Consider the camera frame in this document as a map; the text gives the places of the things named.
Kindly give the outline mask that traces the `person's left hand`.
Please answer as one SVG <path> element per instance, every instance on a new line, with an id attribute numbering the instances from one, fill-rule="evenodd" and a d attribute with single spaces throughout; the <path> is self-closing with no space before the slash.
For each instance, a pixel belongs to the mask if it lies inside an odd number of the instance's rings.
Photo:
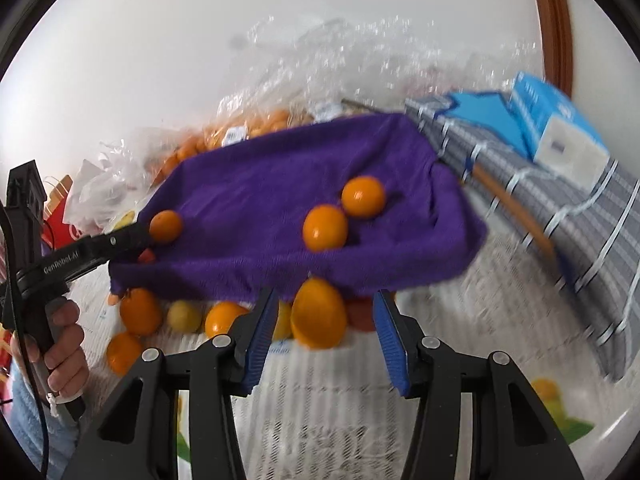
<path id="1" fill-rule="evenodd" d="M 55 308 L 50 321 L 55 328 L 58 328 L 58 339 L 43 358 L 32 337 L 26 336 L 24 339 L 29 362 L 32 364 L 43 362 L 51 372 L 47 378 L 49 388 L 63 398 L 79 396 L 89 378 L 86 355 L 81 348 L 85 334 L 78 324 L 79 312 L 78 305 L 70 300 L 66 300 L 64 304 L 59 304 Z M 13 379 L 12 412 L 32 411 L 34 399 L 29 388 L 25 386 L 24 360 L 16 333 L 12 334 L 11 353 L 20 371 L 20 374 Z"/>

